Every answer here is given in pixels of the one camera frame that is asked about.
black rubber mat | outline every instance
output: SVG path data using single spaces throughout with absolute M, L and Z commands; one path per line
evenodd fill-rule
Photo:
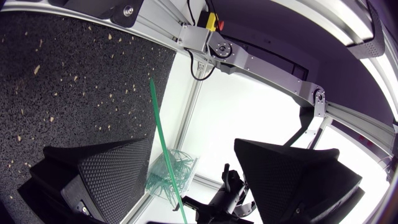
M 0 199 L 16 223 L 38 222 L 17 188 L 44 146 L 152 143 L 149 78 L 162 101 L 174 55 L 78 19 L 0 13 Z

transparent plastic container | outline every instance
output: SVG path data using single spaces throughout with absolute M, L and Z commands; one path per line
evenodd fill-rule
M 170 162 L 181 197 L 185 196 L 198 164 L 198 158 L 175 149 L 168 149 Z M 146 190 L 152 196 L 168 200 L 175 208 L 178 204 L 177 196 L 172 185 L 172 179 L 167 170 L 164 154 L 161 154 L 149 167 Z

green stick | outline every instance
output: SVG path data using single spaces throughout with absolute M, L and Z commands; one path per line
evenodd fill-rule
M 183 204 L 181 201 L 181 196 L 178 192 L 177 184 L 176 184 L 175 178 L 174 178 L 173 168 L 172 168 L 169 154 L 168 154 L 167 148 L 166 148 L 166 142 L 164 141 L 162 124 L 160 123 L 159 106 L 157 104 L 157 98 L 156 98 L 155 83 L 154 83 L 153 78 L 150 79 L 150 94 L 152 96 L 152 104 L 154 105 L 154 112 L 155 112 L 155 122 L 156 122 L 157 130 L 159 132 L 159 138 L 160 138 L 160 143 L 162 145 L 164 158 L 166 160 L 167 170 L 169 170 L 169 174 L 172 179 L 175 195 L 177 196 L 178 204 L 180 205 L 182 218 L 184 219 L 184 223 L 187 224 L 187 218 L 185 217 L 185 212 L 184 212 L 184 207 L 183 207 Z

aluminum frame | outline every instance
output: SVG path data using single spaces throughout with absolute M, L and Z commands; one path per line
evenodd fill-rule
M 310 19 L 345 46 L 362 44 L 373 38 L 368 6 L 360 0 L 271 0 Z M 385 53 L 381 57 L 361 59 L 382 90 L 398 121 L 398 59 L 392 37 L 382 25 Z

